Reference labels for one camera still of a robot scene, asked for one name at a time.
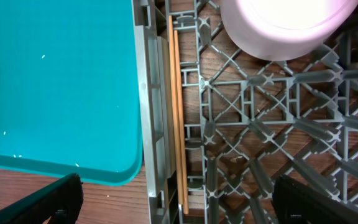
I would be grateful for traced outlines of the pink bowl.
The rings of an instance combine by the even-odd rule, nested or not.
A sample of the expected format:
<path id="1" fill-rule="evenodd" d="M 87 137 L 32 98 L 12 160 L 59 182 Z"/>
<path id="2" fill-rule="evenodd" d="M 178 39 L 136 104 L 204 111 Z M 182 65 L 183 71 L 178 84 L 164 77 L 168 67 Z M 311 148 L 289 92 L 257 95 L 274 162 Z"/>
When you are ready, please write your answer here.
<path id="1" fill-rule="evenodd" d="M 353 13 L 358 0 L 221 0 L 221 18 L 245 53 L 292 60 L 321 45 Z"/>

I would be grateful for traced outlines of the wooden chopstick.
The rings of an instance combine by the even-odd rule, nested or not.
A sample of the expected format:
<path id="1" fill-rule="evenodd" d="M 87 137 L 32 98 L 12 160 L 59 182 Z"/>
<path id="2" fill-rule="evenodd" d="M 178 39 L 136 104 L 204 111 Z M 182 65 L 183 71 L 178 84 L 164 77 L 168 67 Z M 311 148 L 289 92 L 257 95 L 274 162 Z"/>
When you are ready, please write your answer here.
<path id="1" fill-rule="evenodd" d="M 181 82 L 181 67 L 180 67 L 180 51 L 178 41 L 178 31 L 174 30 L 173 33 L 175 44 L 175 68 L 177 78 L 177 98 L 178 98 L 178 120 L 180 131 L 180 152 L 181 152 L 181 169 L 183 174 L 183 213 L 189 214 L 188 204 L 188 179 L 186 168 L 186 152 L 185 152 L 185 124 L 183 114 L 183 95 L 182 95 L 182 82 Z"/>
<path id="2" fill-rule="evenodd" d="M 183 190 L 183 174 L 181 168 L 181 146 L 180 146 L 180 132 L 178 120 L 178 98 L 177 98 L 177 80 L 175 69 L 175 49 L 174 49 L 174 36 L 173 36 L 173 19 L 172 16 L 168 17 L 168 44 L 169 44 L 169 57 L 170 57 L 170 84 L 172 96 L 172 113 L 173 113 L 173 133 L 175 144 L 175 160 L 177 171 L 177 189 L 178 189 L 178 203 L 184 205 L 184 190 Z"/>

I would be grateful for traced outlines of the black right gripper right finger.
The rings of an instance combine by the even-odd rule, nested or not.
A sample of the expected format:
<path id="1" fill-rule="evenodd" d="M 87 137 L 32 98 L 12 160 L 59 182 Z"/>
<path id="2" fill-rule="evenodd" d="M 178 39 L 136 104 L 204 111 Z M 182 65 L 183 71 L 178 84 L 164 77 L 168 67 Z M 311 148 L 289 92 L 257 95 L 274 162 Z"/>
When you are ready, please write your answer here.
<path id="1" fill-rule="evenodd" d="M 275 181 L 272 205 L 279 223 L 358 224 L 357 211 L 287 175 Z"/>

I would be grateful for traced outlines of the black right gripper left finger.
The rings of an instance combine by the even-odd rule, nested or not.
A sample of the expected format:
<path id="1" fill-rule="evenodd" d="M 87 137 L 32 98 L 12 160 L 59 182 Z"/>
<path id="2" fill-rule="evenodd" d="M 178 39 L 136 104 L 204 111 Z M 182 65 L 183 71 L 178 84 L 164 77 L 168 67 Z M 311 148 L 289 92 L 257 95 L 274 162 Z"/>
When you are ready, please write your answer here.
<path id="1" fill-rule="evenodd" d="M 0 224 L 76 223 L 83 201 L 80 176 L 68 174 L 0 210 Z"/>

